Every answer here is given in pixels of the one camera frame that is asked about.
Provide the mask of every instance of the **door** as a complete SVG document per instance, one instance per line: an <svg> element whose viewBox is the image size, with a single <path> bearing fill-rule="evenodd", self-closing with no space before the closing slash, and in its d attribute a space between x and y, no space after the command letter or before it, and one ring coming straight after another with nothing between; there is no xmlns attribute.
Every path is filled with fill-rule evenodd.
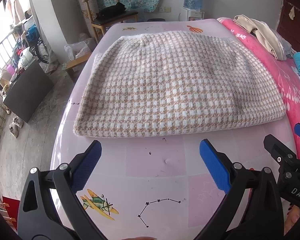
<svg viewBox="0 0 300 240"><path fill-rule="evenodd" d="M289 13L293 7L295 17L292 20ZM300 0L283 0L277 32L292 45L294 50L300 51Z"/></svg>

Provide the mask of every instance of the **black cushion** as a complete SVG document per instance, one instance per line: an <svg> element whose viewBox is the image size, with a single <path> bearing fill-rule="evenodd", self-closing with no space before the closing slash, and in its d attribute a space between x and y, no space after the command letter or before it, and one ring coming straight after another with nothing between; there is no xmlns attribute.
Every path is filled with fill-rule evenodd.
<svg viewBox="0 0 300 240"><path fill-rule="evenodd" d="M113 22L115 20L120 20L122 18L125 18L127 16L138 14L136 11L124 11L123 13L116 15L114 17L97 17L95 20L93 20L93 24L95 25L105 25L107 23Z"/></svg>
<svg viewBox="0 0 300 240"><path fill-rule="evenodd" d="M165 21L166 20L162 19L162 18L152 18L152 19L147 20L147 22L165 22Z"/></svg>

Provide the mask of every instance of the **houndstooth pattern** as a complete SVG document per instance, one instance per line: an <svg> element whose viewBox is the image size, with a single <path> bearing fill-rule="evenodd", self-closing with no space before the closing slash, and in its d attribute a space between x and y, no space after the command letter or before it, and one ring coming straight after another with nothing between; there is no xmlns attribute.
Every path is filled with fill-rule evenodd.
<svg viewBox="0 0 300 240"><path fill-rule="evenodd" d="M121 37L94 64L74 124L80 136L197 133L285 115L270 73L228 38L182 31Z"/></svg>

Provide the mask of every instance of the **concrete floor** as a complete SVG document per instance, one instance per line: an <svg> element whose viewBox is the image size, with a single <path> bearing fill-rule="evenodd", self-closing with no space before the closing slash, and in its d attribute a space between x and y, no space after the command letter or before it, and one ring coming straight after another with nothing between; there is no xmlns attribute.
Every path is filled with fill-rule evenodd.
<svg viewBox="0 0 300 240"><path fill-rule="evenodd" d="M49 76L54 87L40 103L28 123L14 138L9 131L13 113L7 118L0 139L0 195L20 199L29 170L49 170L54 141L74 83L61 66Z"/></svg>

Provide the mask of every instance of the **pink bedspread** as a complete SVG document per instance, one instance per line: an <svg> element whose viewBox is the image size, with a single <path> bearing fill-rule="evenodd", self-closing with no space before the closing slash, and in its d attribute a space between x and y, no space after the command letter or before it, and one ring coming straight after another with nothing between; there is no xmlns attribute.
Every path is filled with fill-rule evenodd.
<svg viewBox="0 0 300 240"><path fill-rule="evenodd" d="M223 18L220 22L228 28L266 66L274 78L283 101L287 106L287 116L293 131L300 123L300 77L293 59L279 61L258 42L257 38L238 26L232 19ZM300 159L300 137L293 132L297 156Z"/></svg>

